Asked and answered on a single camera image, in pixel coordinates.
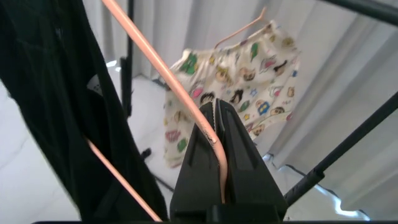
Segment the black pole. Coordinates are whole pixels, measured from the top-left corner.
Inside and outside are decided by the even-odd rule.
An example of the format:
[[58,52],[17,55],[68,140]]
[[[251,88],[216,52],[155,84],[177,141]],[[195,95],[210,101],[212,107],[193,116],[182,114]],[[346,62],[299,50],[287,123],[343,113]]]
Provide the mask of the black pole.
[[[134,18],[134,0],[129,0],[127,4],[127,15],[133,21]],[[120,79],[122,90],[122,106],[126,117],[131,116],[131,95],[132,95],[132,40],[127,37],[127,56],[120,58]]]
[[299,198],[316,186],[324,177],[324,171],[336,162],[344,153],[351,149],[365,135],[370,133],[377,125],[384,121],[398,108],[398,92],[389,98],[366,121],[355,129],[342,141],[329,155],[315,166],[303,179],[292,187],[285,195],[288,206],[293,205]]
[[375,0],[322,0],[359,14],[398,26],[398,8]]

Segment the rose gold wire hanger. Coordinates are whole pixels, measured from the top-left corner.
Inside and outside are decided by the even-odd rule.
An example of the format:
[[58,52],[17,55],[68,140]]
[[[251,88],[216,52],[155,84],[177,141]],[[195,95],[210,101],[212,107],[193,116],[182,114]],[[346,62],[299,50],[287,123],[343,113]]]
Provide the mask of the rose gold wire hanger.
[[[221,190],[221,201],[224,203],[224,191],[225,191],[225,183],[228,172],[228,165],[226,161],[225,152],[223,149],[223,145],[217,137],[217,134],[214,132],[213,128],[204,117],[204,115],[200,112],[199,108],[189,97],[188,93],[184,90],[183,86],[181,86],[180,82],[176,79],[174,74],[169,70],[166,64],[163,62],[161,57],[157,54],[157,52],[153,49],[153,47],[148,43],[143,34],[139,31],[139,29],[134,25],[134,23],[128,18],[126,13],[120,8],[119,4],[115,2],[115,0],[103,0],[105,6],[109,9],[112,15],[118,20],[118,22],[122,25],[123,29],[127,32],[129,37],[137,44],[137,46],[142,50],[144,55],[149,59],[151,64],[156,68],[156,70],[160,73],[163,79],[166,81],[170,89],[177,95],[179,100],[189,109],[193,118],[202,131],[202,133],[206,136],[207,140],[211,144],[216,157],[218,159],[218,164],[220,167],[220,190]],[[112,166],[112,164],[107,162],[105,158],[101,157],[101,153],[99,150],[89,142],[89,145],[93,152],[98,156],[98,158],[104,163],[104,165],[112,172],[112,174],[117,178],[124,188],[137,200],[137,202],[141,205],[141,207],[155,220],[161,222],[160,218],[154,213],[154,211],[145,203],[145,201],[135,192],[135,190],[129,185],[129,183],[123,178],[123,176]]]
[[231,35],[225,37],[225,38],[222,39],[222,40],[220,40],[220,41],[216,44],[216,46],[215,46],[214,48],[216,49],[220,44],[222,44],[222,43],[225,42],[226,40],[229,40],[230,38],[236,36],[236,34],[238,34],[238,33],[242,32],[242,31],[244,31],[245,29],[251,27],[251,26],[254,25],[256,22],[263,21],[263,20],[264,20],[264,15],[266,14],[266,10],[267,10],[266,7],[262,8],[261,14],[260,14],[260,16],[259,16],[257,19],[253,20],[253,21],[252,21],[251,23],[249,23],[248,25],[246,25],[246,26],[240,28],[240,29],[239,29],[238,31],[236,31],[235,33],[233,33],[233,34],[231,34]]

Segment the marble floor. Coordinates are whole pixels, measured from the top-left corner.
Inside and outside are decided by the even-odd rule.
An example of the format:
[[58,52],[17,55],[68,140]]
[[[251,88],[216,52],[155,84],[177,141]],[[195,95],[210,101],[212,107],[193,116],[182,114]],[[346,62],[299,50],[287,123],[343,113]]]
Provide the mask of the marble floor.
[[[119,89],[119,68],[112,63],[109,69]],[[145,78],[134,79],[133,88],[132,116],[128,123],[136,144],[140,150],[152,149],[147,165],[173,187],[179,168],[169,169],[163,160],[164,90]],[[0,149],[0,223],[79,220],[76,208],[26,130],[17,105],[7,97],[1,83]],[[289,167],[276,169],[272,160],[266,164],[283,194],[302,178]],[[172,193],[161,185],[160,189],[168,205]],[[368,217],[361,212],[342,211],[338,198],[316,186],[289,208],[285,219],[368,220]]]

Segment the black fabric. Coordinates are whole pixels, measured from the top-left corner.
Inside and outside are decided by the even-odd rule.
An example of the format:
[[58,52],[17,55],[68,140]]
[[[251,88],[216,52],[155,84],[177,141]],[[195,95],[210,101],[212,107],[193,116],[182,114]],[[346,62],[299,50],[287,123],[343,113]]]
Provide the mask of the black fabric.
[[[86,87],[96,74],[103,96]],[[83,221],[150,220],[84,136],[167,219],[81,0],[0,1],[0,78]]]

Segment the curtain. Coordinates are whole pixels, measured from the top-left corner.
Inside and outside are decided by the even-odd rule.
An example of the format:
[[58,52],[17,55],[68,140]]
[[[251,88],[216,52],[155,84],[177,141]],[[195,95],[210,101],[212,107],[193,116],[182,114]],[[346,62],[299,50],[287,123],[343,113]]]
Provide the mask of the curtain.
[[[100,1],[84,0],[107,60],[126,54],[126,34]],[[127,0],[118,1],[124,9]],[[258,17],[274,19],[302,51],[295,110],[255,140],[259,152],[308,172],[397,90],[398,32],[395,27],[314,0],[135,0],[134,23],[168,66],[182,50],[211,49]],[[382,1],[397,7],[393,0]],[[233,45],[264,22],[228,40]],[[133,76],[159,78],[142,52],[133,48]],[[364,210],[372,219],[398,219],[397,115],[334,163],[321,185],[342,199],[343,210]]]

